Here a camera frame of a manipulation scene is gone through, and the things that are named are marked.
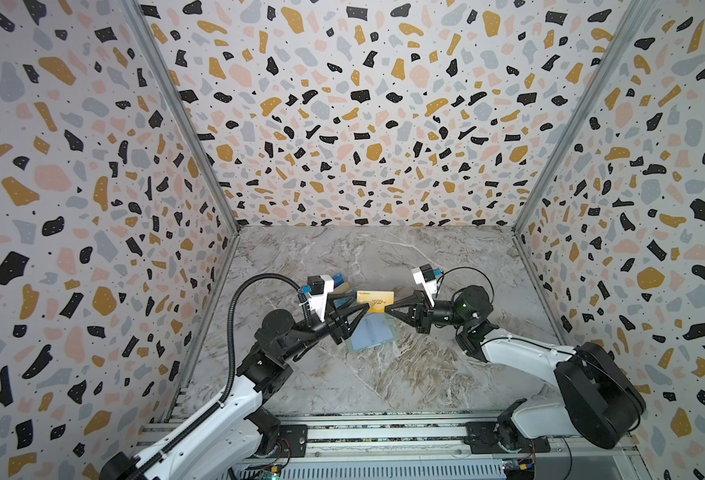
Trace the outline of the green card holder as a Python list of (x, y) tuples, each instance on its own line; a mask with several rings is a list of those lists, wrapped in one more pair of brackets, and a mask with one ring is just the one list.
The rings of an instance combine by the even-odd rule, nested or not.
[(386, 313), (366, 315), (355, 332), (346, 340), (348, 351), (357, 352), (374, 348), (397, 339), (394, 319)]

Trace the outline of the gold card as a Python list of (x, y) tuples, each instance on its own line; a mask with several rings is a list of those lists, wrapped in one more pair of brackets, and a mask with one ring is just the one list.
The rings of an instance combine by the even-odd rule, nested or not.
[(358, 304), (367, 304), (369, 313), (384, 313), (388, 306), (395, 302), (395, 294), (392, 291), (359, 290), (357, 292)]

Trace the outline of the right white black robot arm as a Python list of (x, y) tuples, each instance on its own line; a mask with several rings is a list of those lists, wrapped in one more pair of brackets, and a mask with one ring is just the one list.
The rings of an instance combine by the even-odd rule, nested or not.
[(419, 333), (451, 326), (468, 356), (522, 371), (557, 390), (555, 396), (517, 400), (498, 417), (495, 438), (504, 450), (568, 436), (612, 449), (641, 424), (645, 400), (604, 348), (594, 342), (548, 344), (500, 328), (490, 320), (494, 307), (482, 286), (466, 287), (450, 300), (417, 290), (385, 311)]

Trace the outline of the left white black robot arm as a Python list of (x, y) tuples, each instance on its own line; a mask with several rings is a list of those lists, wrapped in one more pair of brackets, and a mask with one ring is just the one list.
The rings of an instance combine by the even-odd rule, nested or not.
[(100, 479), (216, 479), (254, 454), (278, 448), (280, 420), (264, 408), (292, 375), (291, 359), (330, 336), (349, 338), (369, 311), (368, 304), (328, 308), (324, 322), (302, 326), (290, 312), (266, 314), (234, 378), (181, 426), (134, 456), (116, 454)]

